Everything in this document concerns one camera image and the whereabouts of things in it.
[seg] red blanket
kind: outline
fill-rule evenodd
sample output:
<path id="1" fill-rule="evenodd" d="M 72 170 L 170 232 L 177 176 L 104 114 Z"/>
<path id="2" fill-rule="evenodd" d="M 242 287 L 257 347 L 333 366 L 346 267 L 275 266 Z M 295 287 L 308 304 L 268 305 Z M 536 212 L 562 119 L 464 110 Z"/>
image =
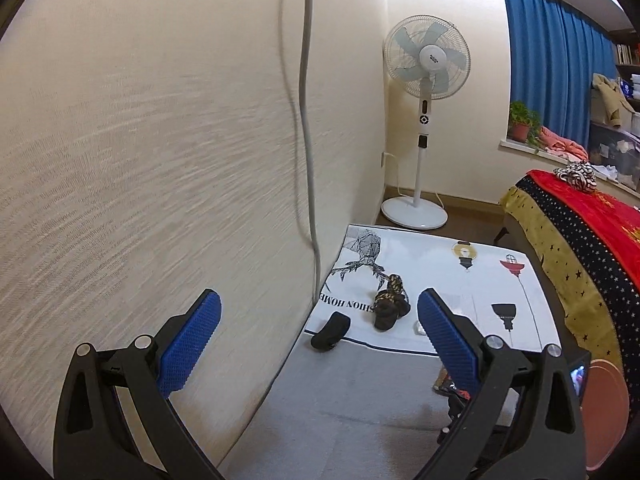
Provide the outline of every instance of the red blanket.
<path id="1" fill-rule="evenodd" d="M 640 212 L 611 195 L 578 191 L 553 173 L 531 170 L 528 175 L 581 216 L 640 289 Z"/>

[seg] blue gripper pad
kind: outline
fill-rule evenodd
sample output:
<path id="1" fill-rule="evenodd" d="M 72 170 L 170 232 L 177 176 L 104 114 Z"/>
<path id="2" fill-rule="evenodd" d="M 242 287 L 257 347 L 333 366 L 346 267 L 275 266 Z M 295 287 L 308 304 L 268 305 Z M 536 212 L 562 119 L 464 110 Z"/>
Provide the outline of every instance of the blue gripper pad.
<path id="1" fill-rule="evenodd" d="M 418 298 L 418 320 L 456 387 L 473 395 L 480 388 L 478 357 L 442 311 L 440 298 L 432 290 L 424 290 Z"/>
<path id="2" fill-rule="evenodd" d="M 222 302 L 219 295 L 211 291 L 166 348 L 156 381 L 165 399 L 184 387 L 221 317 Z"/>

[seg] bird illustration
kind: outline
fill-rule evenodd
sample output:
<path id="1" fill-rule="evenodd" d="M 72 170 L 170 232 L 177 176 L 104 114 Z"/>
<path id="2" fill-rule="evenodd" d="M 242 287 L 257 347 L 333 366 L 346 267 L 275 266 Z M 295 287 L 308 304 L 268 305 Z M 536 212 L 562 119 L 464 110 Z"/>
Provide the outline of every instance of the bird illustration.
<path id="1" fill-rule="evenodd" d="M 340 272 L 340 280 L 344 281 L 348 272 L 354 272 L 360 267 L 369 267 L 378 279 L 378 290 L 380 290 L 388 280 L 385 268 L 376 263 L 376 258 L 380 254 L 380 237 L 364 227 L 349 226 L 342 246 L 358 253 L 360 259 L 356 262 L 346 262 L 343 267 L 336 267 L 331 271 L 331 275 Z"/>

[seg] pink round object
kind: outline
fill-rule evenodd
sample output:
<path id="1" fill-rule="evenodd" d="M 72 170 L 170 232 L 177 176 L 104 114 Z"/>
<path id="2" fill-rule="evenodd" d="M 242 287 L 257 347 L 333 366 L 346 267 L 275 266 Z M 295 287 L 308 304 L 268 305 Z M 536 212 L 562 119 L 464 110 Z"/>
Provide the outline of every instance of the pink round object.
<path id="1" fill-rule="evenodd" d="M 620 370 L 604 359 L 591 362 L 582 400 L 587 471 L 599 468 L 625 434 L 629 393 Z"/>

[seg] gray carpet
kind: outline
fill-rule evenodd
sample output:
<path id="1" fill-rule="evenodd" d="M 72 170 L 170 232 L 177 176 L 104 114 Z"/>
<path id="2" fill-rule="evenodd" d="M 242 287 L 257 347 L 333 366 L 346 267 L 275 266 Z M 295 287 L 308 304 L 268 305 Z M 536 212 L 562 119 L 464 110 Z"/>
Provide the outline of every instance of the gray carpet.
<path id="1" fill-rule="evenodd" d="M 220 466 L 228 480 L 409 480 L 449 423 L 432 391 L 440 359 L 342 341 L 320 353 L 303 333 Z M 508 397 L 501 423 L 513 413 Z"/>

